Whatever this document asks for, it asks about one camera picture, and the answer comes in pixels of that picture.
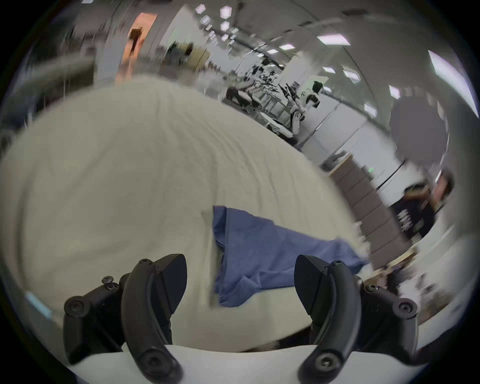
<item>bolt head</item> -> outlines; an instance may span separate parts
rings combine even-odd
[[[402,312],[410,313],[413,310],[412,305],[407,302],[400,303],[398,307]]]
[[[70,303],[70,309],[74,312],[80,312],[84,308],[84,304],[80,300],[75,300]]]
[[[375,292],[377,289],[378,287],[375,284],[369,284],[365,287],[367,292]]]
[[[340,366],[340,359],[330,352],[322,353],[315,359],[315,368],[322,373],[334,371]]]
[[[105,276],[105,277],[102,279],[102,284],[110,284],[112,281],[113,281],[113,277],[112,277],[112,276]]]

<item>screw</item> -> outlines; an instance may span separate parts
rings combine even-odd
[[[73,312],[80,312],[84,308],[84,304],[80,300],[75,300],[70,303],[70,309]]]
[[[102,279],[102,284],[105,286],[106,289],[108,289],[109,291],[114,291],[117,289],[117,287],[115,286],[115,284],[113,284],[113,277],[112,276],[105,276],[103,279]]]
[[[398,306],[400,308],[401,311],[403,312],[412,312],[413,310],[413,307],[410,303],[406,303],[406,302],[403,302],[403,303],[400,303],[400,305]]]
[[[113,277],[112,277],[112,276],[105,276],[105,277],[102,279],[102,284],[110,284],[112,281],[113,281]]]
[[[315,367],[321,372],[330,372],[340,367],[340,360],[333,353],[322,353],[315,359]]]
[[[375,284],[369,284],[365,287],[365,289],[367,290],[367,292],[375,292],[378,287]]]

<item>white fabric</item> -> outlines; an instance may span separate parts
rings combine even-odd
[[[21,287],[61,323],[63,304],[138,260],[185,254],[174,343],[242,351],[310,324],[294,288],[237,308],[212,294],[212,206],[359,247],[336,186],[300,152],[235,109],[142,76],[41,114],[0,164],[0,246]]]

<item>blue towel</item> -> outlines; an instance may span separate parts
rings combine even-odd
[[[224,251],[215,293],[224,307],[238,307],[264,289],[292,287],[295,261],[300,254],[328,263],[341,260],[353,274],[365,265],[340,238],[318,240],[239,209],[213,209],[215,241]]]

